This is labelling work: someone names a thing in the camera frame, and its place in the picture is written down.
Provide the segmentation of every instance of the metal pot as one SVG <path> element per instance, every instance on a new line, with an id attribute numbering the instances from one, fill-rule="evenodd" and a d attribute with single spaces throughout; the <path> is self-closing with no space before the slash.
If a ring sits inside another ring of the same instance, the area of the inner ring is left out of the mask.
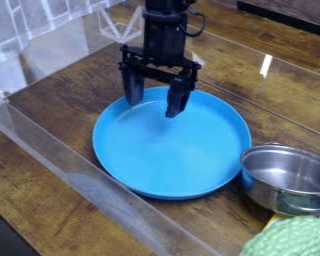
<path id="1" fill-rule="evenodd" d="M 287 215 L 320 214 L 320 157 L 267 144 L 242 155 L 246 193 L 267 209 Z"/>

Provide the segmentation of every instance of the green object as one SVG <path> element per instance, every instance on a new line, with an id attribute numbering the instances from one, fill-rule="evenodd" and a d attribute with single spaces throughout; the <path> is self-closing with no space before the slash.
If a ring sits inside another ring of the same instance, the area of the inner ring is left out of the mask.
<path id="1" fill-rule="evenodd" d="M 320 256 L 320 219 L 303 216 L 278 222 L 247 241 L 240 256 Z"/>

